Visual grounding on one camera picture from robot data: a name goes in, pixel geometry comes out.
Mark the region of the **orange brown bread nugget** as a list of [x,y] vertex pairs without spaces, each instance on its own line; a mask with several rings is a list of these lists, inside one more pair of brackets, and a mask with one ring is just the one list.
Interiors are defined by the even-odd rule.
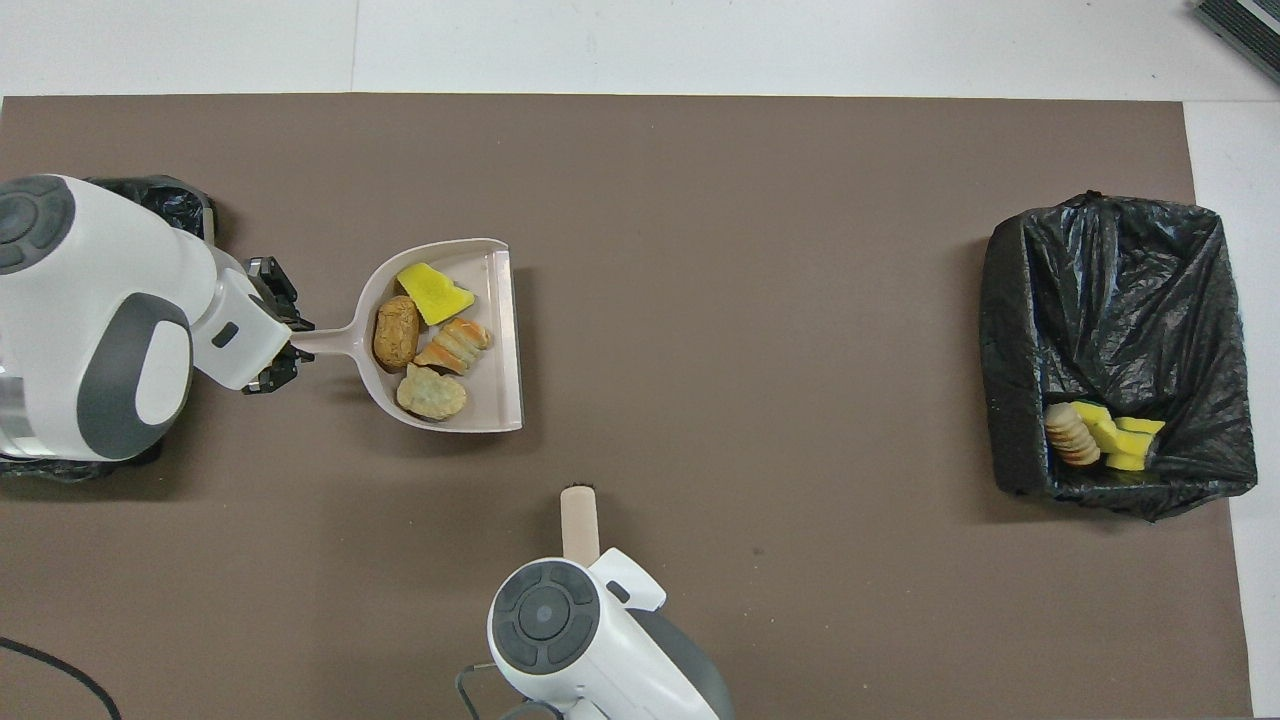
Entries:
[[381,304],[375,315],[372,354],[388,372],[408,366],[417,354],[422,318],[413,300],[397,295]]

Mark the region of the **beige rock chunk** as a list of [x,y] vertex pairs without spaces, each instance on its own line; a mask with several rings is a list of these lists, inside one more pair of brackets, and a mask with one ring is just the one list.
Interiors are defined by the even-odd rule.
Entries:
[[415,416],[429,421],[444,421],[466,407],[468,392],[454,377],[410,364],[404,378],[397,386],[396,402]]
[[430,366],[456,375],[467,375],[490,347],[492,333],[486,327],[456,316],[435,332],[411,363],[415,366]]
[[1044,410],[1044,434],[1070,468],[1088,468],[1101,460],[1102,450],[1073,404],[1052,404]]

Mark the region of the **yellow sponge piece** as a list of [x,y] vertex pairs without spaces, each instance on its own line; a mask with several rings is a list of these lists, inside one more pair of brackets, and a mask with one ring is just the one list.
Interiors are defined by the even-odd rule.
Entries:
[[1119,428],[1112,419],[1110,410],[1102,404],[1088,400],[1071,401],[1070,405],[1079,414],[1094,442],[1103,454],[1117,452]]
[[1105,465],[1120,471],[1143,471],[1147,459],[1155,447],[1157,434],[1166,421],[1117,416],[1114,419],[1115,432],[1110,436],[1111,450]]
[[428,325],[440,325],[471,307],[476,296],[447,274],[426,263],[415,263],[399,270],[396,281],[410,296]]

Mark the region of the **beige plastic dustpan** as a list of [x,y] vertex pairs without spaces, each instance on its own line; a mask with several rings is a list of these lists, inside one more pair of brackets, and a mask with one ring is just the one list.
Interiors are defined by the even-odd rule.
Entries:
[[[468,401],[460,414],[428,420],[403,410],[396,401],[401,374],[387,372],[372,354],[378,307],[396,295],[396,275],[415,263],[425,263],[448,275],[476,300],[462,315],[492,333],[492,347],[461,383]],[[297,331],[292,345],[316,356],[349,357],[371,400],[389,416],[410,427],[444,433],[498,433],[524,424],[515,283],[507,243],[493,238],[447,240],[407,249],[387,259],[366,281],[352,319],[343,327]]]

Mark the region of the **beige hand brush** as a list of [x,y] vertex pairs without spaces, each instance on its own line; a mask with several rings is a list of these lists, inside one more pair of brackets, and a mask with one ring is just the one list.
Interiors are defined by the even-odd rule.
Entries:
[[586,484],[566,487],[559,505],[562,556],[589,568],[602,555],[596,492]]

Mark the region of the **pink bin covered black bag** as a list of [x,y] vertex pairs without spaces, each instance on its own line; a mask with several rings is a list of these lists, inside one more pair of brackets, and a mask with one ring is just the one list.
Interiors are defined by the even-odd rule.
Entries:
[[152,337],[189,347],[186,255],[212,201],[168,176],[0,183],[0,478],[78,483],[160,454],[184,357],[137,406]]

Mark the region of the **open black bag lined bin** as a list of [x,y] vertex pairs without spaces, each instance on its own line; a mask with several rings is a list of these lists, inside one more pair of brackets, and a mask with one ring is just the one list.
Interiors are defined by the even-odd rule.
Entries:
[[[977,325],[996,486],[1157,521],[1258,482],[1221,217],[1088,192],[1000,223]],[[1160,421],[1140,470],[1068,465],[1044,414],[1087,401]]]

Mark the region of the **brown table mat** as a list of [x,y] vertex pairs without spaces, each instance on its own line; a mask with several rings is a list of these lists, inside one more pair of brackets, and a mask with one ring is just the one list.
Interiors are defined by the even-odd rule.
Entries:
[[1189,202],[1172,104],[9,97],[0,178],[169,174],[344,325],[370,273],[493,237],[525,421],[389,418],[352,363],[205,379],[163,455],[0,482],[0,635],[129,720],[465,720],[499,584],[602,537],[742,720],[1252,711],[1224,501],[1148,524],[1000,492],[986,241],[1087,190]]

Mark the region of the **dark ribbed panel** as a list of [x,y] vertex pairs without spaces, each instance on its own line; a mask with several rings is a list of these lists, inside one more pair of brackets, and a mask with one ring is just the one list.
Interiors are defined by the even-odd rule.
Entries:
[[1193,15],[1280,85],[1280,0],[1192,0]]

